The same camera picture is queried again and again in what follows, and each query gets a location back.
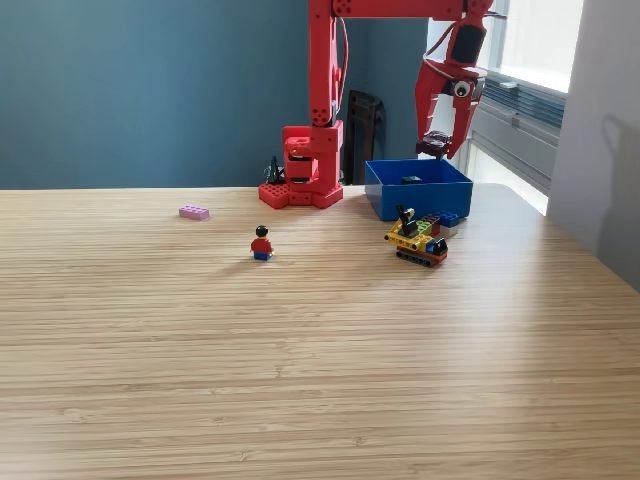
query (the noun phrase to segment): red robot arm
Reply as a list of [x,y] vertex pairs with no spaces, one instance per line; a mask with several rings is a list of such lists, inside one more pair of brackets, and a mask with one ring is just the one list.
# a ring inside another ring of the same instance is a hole
[[[336,117],[344,93],[348,43],[345,31],[345,58],[340,65],[336,34],[338,24],[344,26],[343,18],[432,18],[455,22],[449,30],[447,58],[433,60],[428,58],[431,52],[427,52],[416,85],[416,152],[452,158],[466,139],[484,89],[484,73],[475,65],[486,35],[482,19],[492,3],[493,0],[309,0],[312,126],[284,129],[286,183],[261,186],[260,198],[274,208],[326,208],[342,199],[339,175],[343,128]],[[454,98],[456,120],[452,136],[429,132],[440,94]]]

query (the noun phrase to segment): black object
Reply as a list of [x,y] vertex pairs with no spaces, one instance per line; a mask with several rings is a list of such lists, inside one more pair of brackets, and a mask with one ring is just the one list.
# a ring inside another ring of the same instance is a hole
[[409,220],[409,214],[402,205],[396,205],[396,211],[402,221],[402,230],[400,235],[407,238],[413,238],[418,235],[418,223],[415,220]]
[[416,153],[425,153],[441,160],[449,151],[451,137],[442,132],[431,132],[416,145]]
[[[349,92],[349,114],[347,115],[347,136],[345,139],[344,171],[345,185],[364,183],[365,162],[373,160],[376,138],[384,143],[385,111],[382,100],[374,95],[351,90]],[[356,127],[364,128],[362,162],[356,167]]]
[[436,241],[433,245],[433,254],[437,257],[444,255],[448,251],[449,247],[447,246],[447,242],[444,238]]
[[456,43],[453,44],[451,58],[460,63],[476,64],[482,49],[486,32],[473,25],[465,25],[458,30]]
[[271,171],[269,172],[269,183],[279,185],[284,183],[284,167],[278,166],[278,160],[274,156],[271,159]]
[[420,177],[402,177],[403,185],[416,185],[422,183],[422,179]]

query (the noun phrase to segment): lego vehicle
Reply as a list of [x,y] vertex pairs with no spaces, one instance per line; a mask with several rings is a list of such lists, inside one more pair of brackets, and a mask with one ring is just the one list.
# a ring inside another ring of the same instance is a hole
[[397,246],[396,256],[425,267],[442,263],[449,251],[447,242],[431,236],[438,217],[428,216],[416,221],[412,208],[405,210],[402,205],[397,205],[396,209],[400,218],[384,236],[387,242]]

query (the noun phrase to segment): blue bin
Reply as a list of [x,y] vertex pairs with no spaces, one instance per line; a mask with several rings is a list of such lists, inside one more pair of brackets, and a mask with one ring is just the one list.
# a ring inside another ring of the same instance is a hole
[[[402,177],[422,183],[402,185]],[[382,221],[398,219],[396,205],[413,208],[418,218],[441,211],[469,216],[473,182],[446,160],[374,160],[367,162],[365,191]]]

